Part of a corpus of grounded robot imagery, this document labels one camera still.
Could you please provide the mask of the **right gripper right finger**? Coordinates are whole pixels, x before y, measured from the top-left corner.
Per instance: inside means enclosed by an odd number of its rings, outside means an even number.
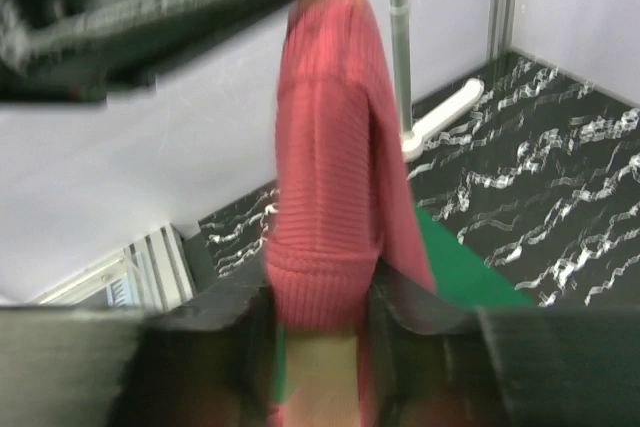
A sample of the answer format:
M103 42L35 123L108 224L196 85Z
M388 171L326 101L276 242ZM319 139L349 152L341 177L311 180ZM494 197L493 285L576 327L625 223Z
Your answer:
M459 308L387 265L369 290L381 426L635 426L639 311Z

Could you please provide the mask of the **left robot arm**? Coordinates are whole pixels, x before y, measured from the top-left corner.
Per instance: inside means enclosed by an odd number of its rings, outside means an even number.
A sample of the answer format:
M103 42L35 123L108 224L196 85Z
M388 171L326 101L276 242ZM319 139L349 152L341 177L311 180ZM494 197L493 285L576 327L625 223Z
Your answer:
M291 0L1 0L1 100L99 104Z

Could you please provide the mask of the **beige wooden clothes hanger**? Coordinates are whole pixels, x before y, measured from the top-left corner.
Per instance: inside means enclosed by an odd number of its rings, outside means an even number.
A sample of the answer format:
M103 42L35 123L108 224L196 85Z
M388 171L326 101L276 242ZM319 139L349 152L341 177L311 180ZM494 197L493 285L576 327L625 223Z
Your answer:
M277 216L313 222L341 213L377 246L368 101L347 81L351 20L364 1L297 0L289 17L277 91ZM296 331L284 343L284 425L360 424L359 326Z

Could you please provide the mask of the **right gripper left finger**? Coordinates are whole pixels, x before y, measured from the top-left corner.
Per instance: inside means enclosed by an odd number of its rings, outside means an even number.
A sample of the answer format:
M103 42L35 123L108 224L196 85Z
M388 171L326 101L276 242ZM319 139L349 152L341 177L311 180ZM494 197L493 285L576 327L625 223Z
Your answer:
M214 288L168 313L5 307L5 426L263 426L274 359L263 285Z

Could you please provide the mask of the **maroon tank top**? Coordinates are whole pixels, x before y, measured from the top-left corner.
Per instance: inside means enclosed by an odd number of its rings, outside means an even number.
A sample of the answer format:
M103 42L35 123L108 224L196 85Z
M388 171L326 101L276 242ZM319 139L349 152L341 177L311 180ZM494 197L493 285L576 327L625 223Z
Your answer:
M301 0L283 46L266 272L295 330L362 329L379 260L432 290L368 0Z

